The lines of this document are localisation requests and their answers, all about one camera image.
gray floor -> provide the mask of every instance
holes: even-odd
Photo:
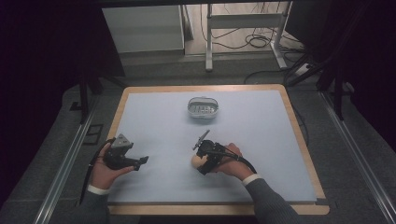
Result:
[[[271,53],[216,55],[214,71],[205,72],[203,56],[160,56],[134,60],[123,57],[126,77],[120,80],[131,86],[243,84],[244,78],[260,70],[278,70]],[[281,83],[283,73],[266,72],[251,77],[247,84]],[[290,100],[302,115],[301,129],[328,199],[331,212],[326,216],[304,216],[307,223],[388,223],[372,192],[335,128],[322,99],[315,89],[317,77],[311,77],[289,89]],[[114,118],[122,89],[101,79],[105,91],[92,118],[92,125],[102,124],[98,145],[82,145],[49,223],[59,222],[60,214],[74,207],[82,188],[87,164],[105,140]],[[343,99],[345,122],[370,163],[379,181],[393,201],[396,199],[396,155],[370,124],[360,115],[348,97]],[[78,87],[64,94],[63,107],[45,142],[18,186],[0,212],[0,223],[33,223],[43,203],[65,152],[78,130],[80,114],[70,111],[79,101]],[[86,143],[92,142],[86,137]],[[138,223],[141,217],[112,216],[112,223]]]

right hand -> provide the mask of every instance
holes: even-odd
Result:
[[[241,150],[234,143],[230,143],[230,145],[225,147],[242,157]],[[226,175],[235,176],[241,181],[254,174],[244,163],[230,157],[224,157],[220,164],[211,171],[211,173],[216,172],[223,172]]]

hand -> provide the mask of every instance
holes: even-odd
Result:
[[[106,150],[110,148],[110,143],[107,143],[100,151],[96,163],[92,169],[92,181],[91,185],[99,189],[110,189],[114,180],[120,175],[125,175],[131,172],[134,167],[125,167],[120,170],[112,170],[108,168],[103,162],[103,157]]]
[[[234,143],[230,143],[230,145],[225,147],[227,147],[231,152],[242,157],[241,150],[239,150],[239,147],[237,147]],[[223,172],[226,175],[235,176],[240,180],[244,180],[245,178],[254,174],[244,163],[236,161],[235,159],[230,157],[224,157],[221,160],[220,164],[215,167],[211,172]]]

table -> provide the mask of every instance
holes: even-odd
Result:
[[[115,118],[108,133],[108,138],[115,136],[120,125],[129,93],[144,92],[178,92],[178,91],[279,91],[286,107],[290,123],[296,136],[304,163],[309,173],[318,201],[316,203],[292,204],[300,215],[326,215],[330,211],[326,197],[318,180],[315,167],[305,145],[303,135],[294,116],[290,100],[281,85],[224,85],[224,86],[167,86],[167,87],[130,87],[125,89],[120,99]],[[109,206],[113,215],[254,215],[252,204],[117,204]]]

